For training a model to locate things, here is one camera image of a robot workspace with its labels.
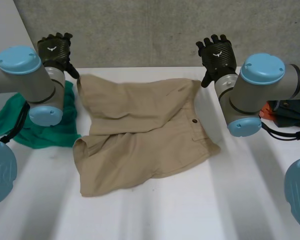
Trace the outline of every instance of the green towel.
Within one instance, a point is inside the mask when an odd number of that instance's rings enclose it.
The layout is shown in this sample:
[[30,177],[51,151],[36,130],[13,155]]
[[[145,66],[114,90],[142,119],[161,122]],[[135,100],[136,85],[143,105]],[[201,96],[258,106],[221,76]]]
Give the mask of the green towel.
[[[50,146],[71,147],[81,136],[77,134],[75,95],[73,84],[65,82],[63,116],[58,125],[38,126],[26,117],[22,130],[13,140],[33,149]],[[8,134],[14,127],[25,99],[17,93],[12,96],[0,111],[0,136]]]

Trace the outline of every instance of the white table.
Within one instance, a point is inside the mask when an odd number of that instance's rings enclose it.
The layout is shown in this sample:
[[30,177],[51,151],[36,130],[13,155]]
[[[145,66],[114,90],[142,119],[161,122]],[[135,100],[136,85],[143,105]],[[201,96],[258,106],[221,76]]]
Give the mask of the white table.
[[[204,68],[79,72],[117,83],[146,83],[201,80]],[[277,141],[263,130],[232,137],[213,84],[200,91],[200,120],[222,152],[186,172],[101,197],[81,197],[70,148],[32,150],[9,143],[18,176],[11,194],[0,203],[0,240],[300,240],[300,226],[283,192],[285,172],[300,158],[300,141]],[[87,135],[91,120],[78,97],[76,107],[77,130]]]

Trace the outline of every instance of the gray concrete wall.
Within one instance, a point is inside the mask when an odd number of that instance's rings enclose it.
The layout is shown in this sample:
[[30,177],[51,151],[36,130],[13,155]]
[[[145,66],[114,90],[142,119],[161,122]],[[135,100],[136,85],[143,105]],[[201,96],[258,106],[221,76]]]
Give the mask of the gray concrete wall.
[[195,42],[226,34],[239,65],[267,52],[300,63],[300,0],[14,0],[35,44],[74,35],[76,67],[200,66]]

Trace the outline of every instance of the robotic hand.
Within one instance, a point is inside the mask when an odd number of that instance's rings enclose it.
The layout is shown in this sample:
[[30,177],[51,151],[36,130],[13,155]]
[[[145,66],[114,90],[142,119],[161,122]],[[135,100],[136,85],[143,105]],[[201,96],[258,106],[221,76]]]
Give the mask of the robotic hand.
[[220,39],[217,35],[205,38],[204,44],[201,41],[196,43],[198,55],[202,59],[202,65],[205,66],[205,76],[201,82],[203,88],[208,87],[212,81],[217,81],[221,76],[227,74],[236,74],[237,62],[235,53],[232,49],[231,42],[225,35],[221,35]]
[[63,116],[65,75],[79,79],[70,63],[70,38],[57,33],[38,42],[38,55],[30,47],[9,47],[0,53],[0,93],[20,93],[25,103],[11,132],[0,139],[0,202],[13,188],[17,161],[6,145],[22,129],[27,115],[34,124],[57,125]]
[[74,79],[78,79],[79,73],[70,63],[70,39],[72,34],[66,32],[64,36],[57,32],[55,36],[49,34],[38,41],[38,54],[45,67],[54,67],[60,71],[66,71]]
[[[240,69],[239,76],[231,43],[225,35],[211,36],[197,42],[198,54],[206,67],[201,86],[206,88],[214,81],[214,89],[227,123],[234,137],[247,137],[261,128],[272,137],[284,140],[300,140],[300,132],[275,131],[261,122],[259,112],[270,100],[300,100],[300,65],[284,64],[278,57],[267,53],[249,56]],[[300,224],[300,159],[287,170],[284,193],[290,203],[291,213]]]

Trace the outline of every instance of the black cable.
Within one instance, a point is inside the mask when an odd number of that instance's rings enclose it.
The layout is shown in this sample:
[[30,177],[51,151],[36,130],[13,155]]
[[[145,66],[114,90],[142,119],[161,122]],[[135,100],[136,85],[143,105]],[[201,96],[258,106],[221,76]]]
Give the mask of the black cable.
[[286,132],[280,132],[280,131],[273,130],[270,127],[268,127],[264,122],[261,123],[261,126],[267,132],[278,135],[280,137],[285,137],[285,138],[295,138],[296,137],[295,133],[286,133]]
[[0,138],[0,142],[7,144],[11,139],[13,139],[24,127],[24,124],[27,119],[28,111],[30,106],[27,102],[25,102],[22,106],[22,109],[19,113],[19,116],[15,122],[13,129],[6,135]]
[[279,138],[275,135],[273,135],[271,132],[269,131],[266,131],[271,137],[273,137],[274,139],[277,139],[277,140],[281,140],[281,141],[294,141],[294,140],[298,140],[296,137],[295,138]]
[[273,137],[274,139],[281,140],[281,141],[294,141],[294,140],[300,140],[300,131],[297,131],[296,133],[286,133],[286,132],[280,132],[271,129],[268,127],[264,122],[261,123],[261,127],[266,130],[266,132]]

